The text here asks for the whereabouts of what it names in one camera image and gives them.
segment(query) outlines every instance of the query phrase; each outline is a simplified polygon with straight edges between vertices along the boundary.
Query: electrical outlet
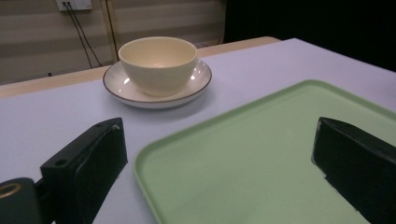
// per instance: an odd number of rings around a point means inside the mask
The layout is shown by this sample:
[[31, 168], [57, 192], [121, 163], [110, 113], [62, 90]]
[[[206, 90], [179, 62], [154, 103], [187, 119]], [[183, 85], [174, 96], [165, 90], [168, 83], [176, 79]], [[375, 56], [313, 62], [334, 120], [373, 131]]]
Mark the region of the electrical outlet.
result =
[[60, 11], [67, 11], [67, 7], [64, 4], [70, 4], [71, 9], [75, 11], [92, 9], [91, 0], [56, 0], [56, 4]]

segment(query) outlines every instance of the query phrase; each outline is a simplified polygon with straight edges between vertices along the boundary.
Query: screw hole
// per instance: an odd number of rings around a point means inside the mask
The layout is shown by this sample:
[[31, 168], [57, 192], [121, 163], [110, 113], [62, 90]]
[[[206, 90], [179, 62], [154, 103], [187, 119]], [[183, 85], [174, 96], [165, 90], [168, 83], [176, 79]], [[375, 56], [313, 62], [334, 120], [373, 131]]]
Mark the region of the screw hole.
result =
[[67, 163], [67, 160], [59, 160], [55, 162], [56, 166], [63, 166]]

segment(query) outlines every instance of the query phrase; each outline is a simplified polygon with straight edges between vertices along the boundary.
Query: table surface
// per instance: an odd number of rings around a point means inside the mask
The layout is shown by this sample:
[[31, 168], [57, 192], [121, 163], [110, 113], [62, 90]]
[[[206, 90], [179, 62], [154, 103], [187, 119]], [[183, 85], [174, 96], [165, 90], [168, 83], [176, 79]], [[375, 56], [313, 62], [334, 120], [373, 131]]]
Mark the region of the table surface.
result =
[[146, 110], [116, 101], [100, 79], [106, 67], [0, 87], [0, 182], [23, 176], [37, 181], [39, 166], [50, 156], [93, 124], [121, 117], [129, 163], [94, 223], [155, 223], [133, 164], [139, 150], [170, 133], [308, 79], [396, 112], [396, 73], [389, 70], [298, 39], [267, 37], [234, 45], [201, 50], [213, 79], [199, 98], [175, 108]]

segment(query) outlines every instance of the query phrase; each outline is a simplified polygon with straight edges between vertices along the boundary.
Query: saucer rim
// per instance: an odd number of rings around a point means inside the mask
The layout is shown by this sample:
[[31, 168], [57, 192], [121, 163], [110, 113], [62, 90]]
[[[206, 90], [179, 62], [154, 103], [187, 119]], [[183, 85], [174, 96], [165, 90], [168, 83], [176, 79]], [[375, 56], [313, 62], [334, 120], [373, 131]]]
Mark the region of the saucer rim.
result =
[[113, 92], [113, 91], [107, 86], [107, 84], [106, 84], [106, 82], [105, 82], [105, 78], [106, 78], [106, 75], [109, 74], [108, 71], [109, 71], [113, 66], [115, 66], [116, 64], [120, 64], [120, 62], [116, 62], [116, 63], [112, 64], [110, 67], [107, 68], [107, 70], [105, 71], [105, 73], [104, 73], [104, 75], [103, 75], [103, 77], [102, 77], [102, 81], [103, 81], [103, 84], [104, 84], [106, 90], [107, 90], [108, 92], [110, 92], [113, 96], [115, 96], [117, 99], [122, 100], [122, 101], [126, 101], [126, 102], [129, 102], [129, 103], [137, 103], [137, 104], [147, 104], [147, 105], [174, 103], [174, 102], [177, 102], [177, 101], [187, 100], [188, 98], [190, 98], [190, 97], [192, 97], [192, 96], [194, 96], [194, 95], [196, 95], [196, 94], [201, 93], [201, 91], [205, 90], [206, 87], [207, 87], [207, 86], [209, 85], [209, 83], [211, 82], [211, 80], [212, 80], [212, 70], [210, 69], [210, 67], [209, 67], [205, 62], [203, 62], [201, 59], [197, 59], [197, 63], [202, 63], [202, 64], [204, 64], [204, 65], [207, 67], [208, 72], [206, 73], [205, 76], [208, 76], [208, 81], [207, 81], [206, 84], [205, 84], [202, 88], [200, 88], [199, 90], [193, 91], [191, 94], [187, 94], [187, 95], [185, 95], [185, 96], [181, 96], [181, 97], [178, 97], [178, 98], [176, 98], [176, 99], [161, 100], [162, 98], [166, 98], [166, 97], [169, 97], [169, 96], [164, 96], [164, 97], [161, 97], [161, 96], [151, 96], [151, 97], [154, 97], [155, 99], [158, 99], [158, 101], [138, 101], [138, 100], [133, 100], [133, 99], [130, 99], [130, 98], [125, 98], [125, 97], [119, 96], [118, 94], [116, 94], [115, 92]]

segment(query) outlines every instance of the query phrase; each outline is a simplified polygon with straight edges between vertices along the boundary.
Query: green tray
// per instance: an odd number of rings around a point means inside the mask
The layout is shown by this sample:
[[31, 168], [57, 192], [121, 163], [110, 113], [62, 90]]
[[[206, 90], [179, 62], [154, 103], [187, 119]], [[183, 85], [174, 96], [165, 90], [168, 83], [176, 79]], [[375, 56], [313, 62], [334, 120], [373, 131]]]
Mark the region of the green tray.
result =
[[368, 223], [311, 162], [319, 117], [396, 146], [396, 115], [306, 81], [145, 147], [134, 173], [159, 223]]

